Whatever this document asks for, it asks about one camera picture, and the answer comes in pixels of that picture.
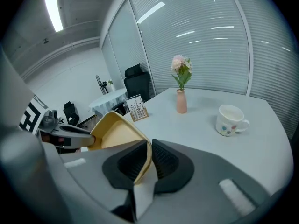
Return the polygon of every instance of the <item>chair backrest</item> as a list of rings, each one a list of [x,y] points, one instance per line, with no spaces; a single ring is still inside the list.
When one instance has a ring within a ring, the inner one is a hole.
[[[64,104],[64,114],[70,125],[76,125],[79,122],[79,116],[76,114],[75,105],[70,101]]]
[[[126,69],[125,86],[128,91],[128,97],[141,95],[145,101],[150,99],[150,74],[142,72],[140,64]]]

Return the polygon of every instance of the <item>white wall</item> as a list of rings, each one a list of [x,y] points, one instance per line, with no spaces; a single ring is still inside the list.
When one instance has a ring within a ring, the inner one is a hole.
[[[102,51],[87,47],[60,55],[26,80],[33,93],[65,121],[63,106],[68,101],[75,104],[79,122],[92,116],[89,104],[103,95],[95,76],[99,75],[101,81],[110,79]]]
[[[118,11],[118,9],[120,8],[120,6],[122,5],[124,0],[113,0],[104,19],[104,22],[102,24],[102,28],[100,31],[100,48],[102,48],[102,45],[104,43],[104,39],[106,37],[107,31],[109,29],[109,26],[116,14],[116,12]]]

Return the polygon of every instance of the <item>white tablecloth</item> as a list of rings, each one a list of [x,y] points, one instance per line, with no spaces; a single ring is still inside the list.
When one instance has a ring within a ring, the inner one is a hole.
[[[91,102],[89,108],[92,112],[97,111],[105,115],[111,111],[113,106],[123,102],[126,98],[128,98],[127,89],[123,88],[101,96],[100,98]]]

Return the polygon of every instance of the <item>ceiling light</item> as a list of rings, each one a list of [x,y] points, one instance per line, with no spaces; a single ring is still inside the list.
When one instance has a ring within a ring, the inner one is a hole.
[[[228,26],[228,27],[215,27],[215,28],[211,28],[211,29],[221,29],[221,28],[234,28],[234,26]]]
[[[195,31],[192,31],[192,32],[186,32],[186,33],[183,33],[181,35],[177,35],[177,37],[180,37],[180,36],[183,36],[183,35],[187,35],[187,34],[190,34],[190,33],[194,33]]]
[[[199,40],[199,41],[193,41],[193,42],[189,42],[189,44],[190,44],[190,43],[195,43],[195,42],[201,42],[201,40]]]
[[[163,7],[164,5],[165,3],[159,2],[157,5],[152,7],[149,11],[147,11],[141,18],[139,18],[137,23],[139,24],[142,23],[145,19],[147,19],[150,15],[152,15],[155,11],[157,11],[159,8]]]
[[[285,48],[285,47],[282,47],[282,49],[285,49],[285,50],[287,50],[287,51],[290,51],[289,49],[287,49],[287,48]]]
[[[59,16],[57,0],[45,0],[45,3],[55,31],[61,31],[63,27]]]

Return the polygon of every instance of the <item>ceiling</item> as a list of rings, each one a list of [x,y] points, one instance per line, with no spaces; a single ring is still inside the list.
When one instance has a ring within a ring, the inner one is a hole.
[[[21,75],[51,52],[99,36],[111,1],[57,0],[64,29],[56,33],[44,0],[25,0],[1,41],[3,49]]]

